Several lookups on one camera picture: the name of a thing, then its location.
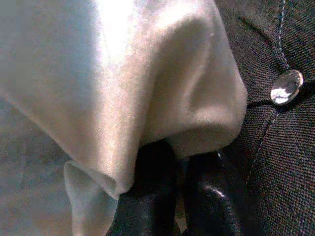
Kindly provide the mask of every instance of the fabric fold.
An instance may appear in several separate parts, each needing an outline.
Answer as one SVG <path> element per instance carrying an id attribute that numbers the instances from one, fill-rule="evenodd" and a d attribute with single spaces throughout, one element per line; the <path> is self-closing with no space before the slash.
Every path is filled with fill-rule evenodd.
<path id="1" fill-rule="evenodd" d="M 213 0 L 6 2 L 0 93 L 75 161 L 76 235 L 92 235 L 102 190 L 131 188 L 141 146 L 166 139 L 184 158 L 240 131 L 247 92 Z"/>

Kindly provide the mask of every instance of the satin cloth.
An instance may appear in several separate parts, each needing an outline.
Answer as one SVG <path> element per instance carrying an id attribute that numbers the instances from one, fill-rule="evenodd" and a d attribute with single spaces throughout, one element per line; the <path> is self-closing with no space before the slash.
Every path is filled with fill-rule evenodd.
<path id="1" fill-rule="evenodd" d="M 14 189 L 23 199 L 34 158 L 55 161 L 76 236 L 104 235 L 139 147 L 166 139 L 178 158 L 217 150 L 237 136 L 246 110 L 213 0 L 4 0 L 0 62 L 4 198 Z M 64 156 L 72 160 L 57 161 Z M 39 166 L 32 175 L 47 176 Z M 56 183 L 42 184 L 49 192 Z"/>

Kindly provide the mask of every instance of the stitching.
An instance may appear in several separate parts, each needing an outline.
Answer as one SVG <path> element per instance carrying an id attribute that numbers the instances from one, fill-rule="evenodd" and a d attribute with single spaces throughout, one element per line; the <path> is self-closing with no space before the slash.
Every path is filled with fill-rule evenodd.
<path id="1" fill-rule="evenodd" d="M 283 6 L 282 6 L 282 12 L 281 12 L 281 23 L 280 23 L 278 40 L 279 40 L 280 53 L 281 53 L 281 55 L 282 55 L 282 57 L 283 57 L 283 59 L 285 61 L 286 68 L 289 69 L 289 65 L 288 65 L 286 57 L 284 55 L 284 51 L 283 51 L 282 43 L 281 43 L 282 30 L 283 30 L 283 26 L 284 26 L 284 8 L 285 8 L 285 3 L 286 3 L 286 1 L 283 0 Z"/>
<path id="2" fill-rule="evenodd" d="M 293 113 L 292 113 L 292 115 L 293 116 L 295 116 L 296 118 L 297 118 L 297 116 L 296 116 L 296 108 L 293 110 Z M 299 140 L 299 138 L 298 138 L 298 136 L 297 136 L 297 134 L 296 134 L 296 132 L 295 132 L 295 130 L 294 129 L 292 129 L 292 127 L 291 126 L 289 126 L 289 128 L 290 128 L 290 130 L 292 131 L 292 133 L 293 133 L 293 138 L 295 139 L 295 141 L 297 142 L 297 144 L 298 144 L 298 148 L 300 148 L 301 149 L 301 151 L 303 152 L 303 154 L 304 154 L 304 156 L 306 156 L 306 152 L 305 152 L 305 150 L 304 150 L 304 148 L 303 148 L 303 146 L 302 146 L 302 144 L 301 144 L 301 142 L 300 142 L 300 140 Z"/>
<path id="3" fill-rule="evenodd" d="M 273 123 L 275 123 L 275 121 L 276 121 L 277 117 L 279 116 L 279 114 L 280 114 L 280 113 L 277 113 L 276 117 L 272 120 L 271 124 L 270 124 L 270 125 L 268 126 L 268 128 L 267 128 L 267 131 L 266 131 L 266 133 L 265 133 L 263 139 L 261 140 L 261 142 L 260 142 L 260 144 L 259 144 L 259 148 L 258 148 L 258 151 L 257 151 L 257 153 L 256 153 L 256 156 L 255 156 L 255 158 L 254 158 L 254 160 L 253 160 L 253 162 L 252 162 L 252 167 L 251 167 L 250 173 L 249 173 L 248 176 L 247 176 L 245 186 L 247 186 L 248 181 L 249 181 L 249 179 L 250 179 L 250 177 L 251 177 L 252 170 L 253 170 L 253 168 L 254 168 L 254 165 L 255 165 L 255 163 L 256 163 L 258 154 L 259 154 L 259 152 L 260 152 L 260 150 L 261 150 L 261 147 L 262 147 L 262 143 L 265 141 L 265 138 L 267 137 L 267 134 L 268 134 L 268 132 L 269 132 L 269 130 L 270 130 L 270 127 L 273 125 Z"/>

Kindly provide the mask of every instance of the metal button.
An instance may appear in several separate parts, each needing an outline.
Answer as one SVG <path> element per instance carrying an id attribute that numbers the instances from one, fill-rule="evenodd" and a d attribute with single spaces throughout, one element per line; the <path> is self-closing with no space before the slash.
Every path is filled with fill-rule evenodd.
<path id="1" fill-rule="evenodd" d="M 303 75 L 298 70 L 289 70 L 275 81 L 270 97 L 274 104 L 284 105 L 292 101 L 303 85 Z"/>

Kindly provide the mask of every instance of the white cloth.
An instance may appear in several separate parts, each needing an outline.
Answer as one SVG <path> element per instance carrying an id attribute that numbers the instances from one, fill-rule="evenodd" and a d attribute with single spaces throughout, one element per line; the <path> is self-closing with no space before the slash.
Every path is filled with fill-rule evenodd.
<path id="1" fill-rule="evenodd" d="M 1 5 L 0 94 L 74 160 L 74 235 L 106 231 L 97 206 L 130 189 L 140 146 L 166 138 L 182 158 L 240 131 L 247 92 L 213 0 Z"/>

